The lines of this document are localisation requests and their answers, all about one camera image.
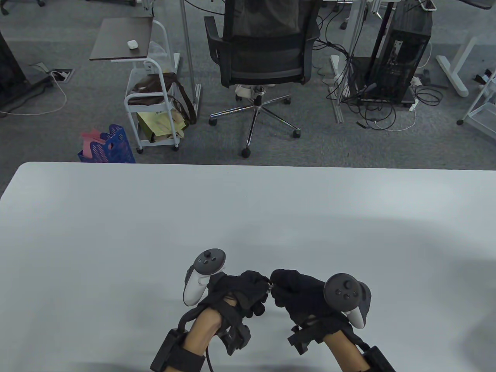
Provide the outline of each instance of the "hand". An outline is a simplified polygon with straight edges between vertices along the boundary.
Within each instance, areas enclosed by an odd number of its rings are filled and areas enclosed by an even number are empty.
[[[208,295],[200,305],[213,304],[223,299],[235,303],[235,309],[242,317],[251,318],[265,312],[263,303],[267,300],[269,279],[256,271],[245,271],[239,276],[219,273],[210,277]]]
[[[332,309],[324,299],[325,283],[296,270],[275,270],[270,275],[272,297],[276,306],[286,308],[289,317],[299,326],[320,320],[326,334],[350,328],[347,317]]]

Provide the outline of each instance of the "gray carpet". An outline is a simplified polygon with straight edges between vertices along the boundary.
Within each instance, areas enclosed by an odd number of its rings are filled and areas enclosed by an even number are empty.
[[[179,0],[158,1],[157,18],[170,33],[176,51],[185,53],[179,12]],[[210,10],[222,11],[220,0],[195,0]],[[305,86],[285,84],[271,89],[268,97],[290,92],[290,106],[276,104],[272,110],[302,128],[300,139],[291,138],[292,131],[272,119],[262,117],[255,128],[251,157],[243,159],[243,148],[250,113],[219,119],[210,127],[208,115],[236,105],[234,88],[220,85],[218,67],[211,61],[206,43],[202,11],[187,6],[195,77],[203,85],[201,115],[198,124],[186,131],[179,152],[169,147],[146,148],[135,154],[140,163],[184,164],[250,164],[278,166],[377,167],[377,168],[448,168],[496,169],[496,142],[465,125],[455,122],[477,94],[471,81],[475,73],[496,65],[495,9],[482,11],[454,0],[436,0],[434,14],[433,57],[426,68],[442,79],[434,59],[437,54],[452,58],[467,31],[484,33],[479,45],[470,54],[460,76],[471,91],[463,99],[450,87],[440,106],[419,105],[417,124],[404,132],[377,132],[355,124],[357,116],[345,110],[346,123],[337,125],[330,101],[325,99],[327,87],[314,73]],[[50,115],[38,117],[10,116],[0,119],[0,194],[15,170],[28,161],[78,161],[80,133],[96,127],[104,130],[109,124],[124,125],[135,148],[131,129],[123,108],[124,90],[129,66],[125,63],[90,62],[95,37],[105,17],[144,15],[140,7],[83,0],[47,0],[39,8],[32,0],[7,3],[9,16],[0,17],[0,29],[17,59],[26,63],[43,61],[48,67],[75,68],[72,80],[63,86],[68,96],[66,107]],[[322,10],[326,15],[332,7]],[[329,26],[328,37],[340,43],[343,31],[339,24],[346,9]],[[219,28],[222,18],[216,16]],[[367,21],[356,55],[367,55],[380,24],[377,18]],[[331,50],[315,52],[313,64],[329,73]],[[182,62],[181,81],[189,90],[187,63]],[[36,113],[56,108],[62,95],[50,89],[17,112]],[[408,126],[413,114],[399,111],[396,129]]]

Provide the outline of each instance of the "white vr controller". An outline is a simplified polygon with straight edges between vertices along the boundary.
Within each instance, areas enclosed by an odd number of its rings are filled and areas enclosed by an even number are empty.
[[[351,325],[359,329],[364,328],[367,322],[371,297],[367,285],[350,274],[334,274],[324,286],[324,298],[327,304],[343,312]]]
[[[220,273],[225,263],[226,254],[218,248],[208,249],[195,259],[185,278],[183,302],[186,306],[194,306],[200,301],[210,277]]]
[[[185,278],[183,302],[186,306],[194,306],[201,300],[210,277],[222,272],[225,263],[226,254],[218,248],[208,249],[195,259]],[[327,304],[343,312],[355,328],[365,327],[371,296],[364,283],[345,273],[331,276],[324,285]]]

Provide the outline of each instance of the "forearm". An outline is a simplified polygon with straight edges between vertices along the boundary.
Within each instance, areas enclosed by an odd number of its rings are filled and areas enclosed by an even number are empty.
[[[225,301],[232,306],[236,305],[236,301],[228,299],[225,299]],[[222,317],[218,311],[211,308],[202,311],[189,330],[183,343],[183,349],[196,355],[203,355],[208,344],[219,330],[221,323]],[[164,372],[180,371],[172,367],[167,367]]]
[[[346,337],[343,331],[328,334],[324,342],[336,358],[343,372],[363,372],[370,369],[358,348]]]

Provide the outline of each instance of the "white metal cart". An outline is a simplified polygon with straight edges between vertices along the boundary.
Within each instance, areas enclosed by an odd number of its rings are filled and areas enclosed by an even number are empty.
[[[163,43],[158,43],[165,51],[163,58],[168,66],[172,67],[172,72],[177,73],[181,55],[173,53],[167,31],[162,23],[153,19],[153,17],[128,17],[128,18],[106,18],[104,19],[100,32],[98,34],[90,60],[92,61],[111,61],[111,62],[132,62],[133,69],[129,75],[127,88],[124,98],[124,107],[129,118],[136,142],[138,144],[137,152],[141,154],[143,147],[173,145],[173,149],[179,149],[180,138],[176,134],[174,120],[172,117],[172,102],[168,96],[175,96],[177,87],[173,83],[167,91],[164,82],[163,70],[158,61],[150,57],[148,53],[152,28],[159,27],[163,34]],[[130,50],[127,46],[129,40],[136,40],[139,47],[136,50]],[[134,93],[133,87],[147,75],[157,73],[160,78],[162,91],[153,93]],[[133,98],[146,97],[163,97],[164,101],[155,105],[131,105],[129,101]],[[157,142],[150,142],[145,135],[141,133],[137,120],[133,114],[140,112],[167,112],[171,123],[172,137]]]
[[[489,102],[489,100],[492,97],[491,93],[496,92],[495,78],[496,67],[494,68],[489,81],[479,92],[463,118],[456,122],[458,125],[468,123],[494,139],[496,139],[496,106],[493,103]],[[483,95],[486,96],[485,100],[483,101],[482,105],[474,110],[474,107],[477,105]]]

